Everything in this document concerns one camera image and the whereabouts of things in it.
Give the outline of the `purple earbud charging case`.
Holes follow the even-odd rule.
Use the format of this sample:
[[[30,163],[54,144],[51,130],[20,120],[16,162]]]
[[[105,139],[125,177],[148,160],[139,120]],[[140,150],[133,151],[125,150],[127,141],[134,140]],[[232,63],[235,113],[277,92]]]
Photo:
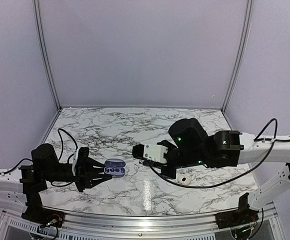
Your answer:
[[[111,175],[113,178],[121,178],[125,175],[125,161],[121,159],[111,158],[105,161],[105,167],[115,168],[115,175]]]

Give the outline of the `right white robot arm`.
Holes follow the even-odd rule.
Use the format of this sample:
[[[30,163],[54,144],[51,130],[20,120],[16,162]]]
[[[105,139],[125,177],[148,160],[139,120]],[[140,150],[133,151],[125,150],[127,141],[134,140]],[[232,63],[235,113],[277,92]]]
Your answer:
[[[195,118],[171,125],[168,133],[174,143],[163,140],[154,145],[154,166],[161,175],[174,179],[176,169],[206,165],[208,168],[236,167],[256,163],[285,163],[284,168],[257,190],[239,198],[240,207],[232,219],[243,224],[266,203],[290,190],[290,135],[252,135],[237,130],[222,130],[208,135]]]

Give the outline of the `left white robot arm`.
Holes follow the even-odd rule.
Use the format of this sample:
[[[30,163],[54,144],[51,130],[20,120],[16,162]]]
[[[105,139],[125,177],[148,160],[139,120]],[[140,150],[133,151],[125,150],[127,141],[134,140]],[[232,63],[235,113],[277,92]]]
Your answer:
[[[49,143],[39,145],[31,152],[31,164],[7,171],[0,170],[0,191],[20,193],[25,199],[15,199],[20,205],[22,218],[46,224],[57,221],[59,226],[64,213],[43,207],[39,193],[47,189],[47,183],[75,184],[79,192],[91,189],[112,179],[105,173],[105,165],[89,157],[89,148],[78,150],[73,163],[60,163],[54,147]]]

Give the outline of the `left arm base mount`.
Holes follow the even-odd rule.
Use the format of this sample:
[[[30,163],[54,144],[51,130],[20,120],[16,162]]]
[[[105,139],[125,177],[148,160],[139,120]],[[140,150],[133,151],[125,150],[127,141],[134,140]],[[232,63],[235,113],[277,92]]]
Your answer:
[[[65,213],[44,207],[28,207],[21,217],[25,220],[40,224],[41,226],[62,227]]]

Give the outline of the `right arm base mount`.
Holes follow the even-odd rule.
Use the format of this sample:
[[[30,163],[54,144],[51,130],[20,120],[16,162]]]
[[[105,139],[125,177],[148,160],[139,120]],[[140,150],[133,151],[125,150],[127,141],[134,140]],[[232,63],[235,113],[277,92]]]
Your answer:
[[[225,212],[219,212],[215,214],[216,224],[219,229],[233,228],[240,225],[245,225],[258,220],[259,211],[243,210],[239,211],[230,210]]]

